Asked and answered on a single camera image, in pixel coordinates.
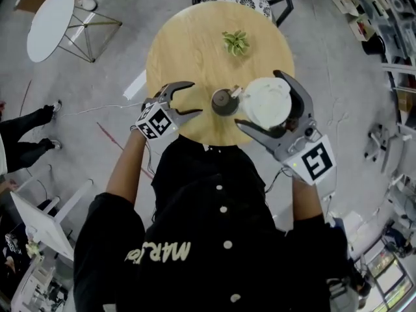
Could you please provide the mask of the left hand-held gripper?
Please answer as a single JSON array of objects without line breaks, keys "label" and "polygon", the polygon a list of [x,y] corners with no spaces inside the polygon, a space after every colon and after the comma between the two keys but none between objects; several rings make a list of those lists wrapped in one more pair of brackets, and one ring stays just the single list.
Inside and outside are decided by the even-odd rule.
[{"label": "left hand-held gripper", "polygon": [[135,122],[135,129],[138,129],[147,140],[153,140],[177,131],[181,124],[199,116],[203,112],[201,109],[179,112],[170,106],[175,92],[194,85],[195,83],[190,81],[168,83],[155,97],[146,98],[142,112]]}]

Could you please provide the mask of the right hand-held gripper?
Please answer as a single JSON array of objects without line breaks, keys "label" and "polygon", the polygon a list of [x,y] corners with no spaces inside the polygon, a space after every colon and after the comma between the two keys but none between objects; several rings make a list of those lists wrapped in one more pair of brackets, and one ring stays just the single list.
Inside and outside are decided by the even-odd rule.
[{"label": "right hand-held gripper", "polygon": [[266,130],[247,120],[234,119],[234,122],[293,174],[308,185],[317,185],[336,167],[329,138],[317,129],[313,102],[305,88],[281,70],[274,70],[273,74],[290,86],[292,105],[283,124],[298,122],[297,128],[290,131],[278,125]]}]

